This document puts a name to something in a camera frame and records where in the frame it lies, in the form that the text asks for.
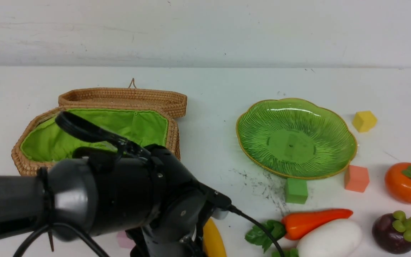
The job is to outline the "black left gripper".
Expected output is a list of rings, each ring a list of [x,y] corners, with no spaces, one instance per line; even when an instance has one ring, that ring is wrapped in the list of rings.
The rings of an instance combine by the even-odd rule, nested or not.
[[[157,218],[141,228],[126,230],[136,246],[131,257],[207,257],[203,227],[223,219],[232,201],[199,182],[176,188],[163,200]]]

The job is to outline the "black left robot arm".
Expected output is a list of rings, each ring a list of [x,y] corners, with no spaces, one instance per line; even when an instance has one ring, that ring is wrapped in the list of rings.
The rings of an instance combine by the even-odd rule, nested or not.
[[[141,157],[91,150],[87,159],[65,159],[34,176],[0,176],[0,240],[126,231],[144,257],[199,257],[204,225],[231,205],[161,146]]]

